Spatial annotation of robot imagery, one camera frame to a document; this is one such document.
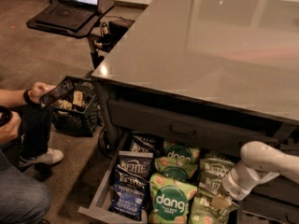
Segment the person's forearm with wristband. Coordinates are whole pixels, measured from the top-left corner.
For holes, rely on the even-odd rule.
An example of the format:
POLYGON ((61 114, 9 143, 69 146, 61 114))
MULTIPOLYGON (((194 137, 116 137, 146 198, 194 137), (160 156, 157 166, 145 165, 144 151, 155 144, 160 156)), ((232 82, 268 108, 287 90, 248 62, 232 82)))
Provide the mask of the person's forearm with wristband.
POLYGON ((0 105, 4 107, 27 105, 23 99, 23 93, 23 90, 11 91, 0 89, 0 105))

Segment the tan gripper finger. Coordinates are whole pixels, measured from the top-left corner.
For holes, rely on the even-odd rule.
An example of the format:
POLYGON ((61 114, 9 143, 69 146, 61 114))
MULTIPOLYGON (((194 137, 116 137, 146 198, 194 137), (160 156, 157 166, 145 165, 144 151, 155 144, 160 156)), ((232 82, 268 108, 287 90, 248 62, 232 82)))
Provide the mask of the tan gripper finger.
POLYGON ((211 205, 216 209, 227 208, 232 204, 232 198, 226 194, 216 194, 211 201, 211 205))

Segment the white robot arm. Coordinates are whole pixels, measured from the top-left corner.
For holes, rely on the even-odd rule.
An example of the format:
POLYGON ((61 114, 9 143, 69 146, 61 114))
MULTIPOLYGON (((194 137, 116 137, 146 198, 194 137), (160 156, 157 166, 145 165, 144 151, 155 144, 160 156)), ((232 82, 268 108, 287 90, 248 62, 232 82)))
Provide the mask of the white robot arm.
POLYGON ((260 141, 248 142, 240 148, 240 161, 221 180, 211 205, 229 207, 232 201, 244 200, 256 186, 279 175, 299 183, 299 158, 260 141))

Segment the person's other hand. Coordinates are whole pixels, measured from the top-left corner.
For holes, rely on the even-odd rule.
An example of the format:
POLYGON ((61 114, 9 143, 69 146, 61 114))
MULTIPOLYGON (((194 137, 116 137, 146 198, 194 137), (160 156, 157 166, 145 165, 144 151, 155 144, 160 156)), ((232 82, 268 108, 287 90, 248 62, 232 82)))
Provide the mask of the person's other hand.
POLYGON ((18 137, 19 128, 21 125, 21 117, 18 113, 12 112, 10 121, 0 127, 0 145, 3 145, 18 137))

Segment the person's phone-holding hand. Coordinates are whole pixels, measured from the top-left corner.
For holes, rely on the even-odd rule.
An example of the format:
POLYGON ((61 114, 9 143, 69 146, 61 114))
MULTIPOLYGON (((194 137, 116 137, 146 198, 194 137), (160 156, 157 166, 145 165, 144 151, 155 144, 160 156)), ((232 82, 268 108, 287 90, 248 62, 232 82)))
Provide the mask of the person's phone-holding hand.
POLYGON ((39 104, 40 98, 54 88, 54 85, 49 85, 43 82, 36 82, 31 90, 28 91, 28 96, 33 103, 39 104))

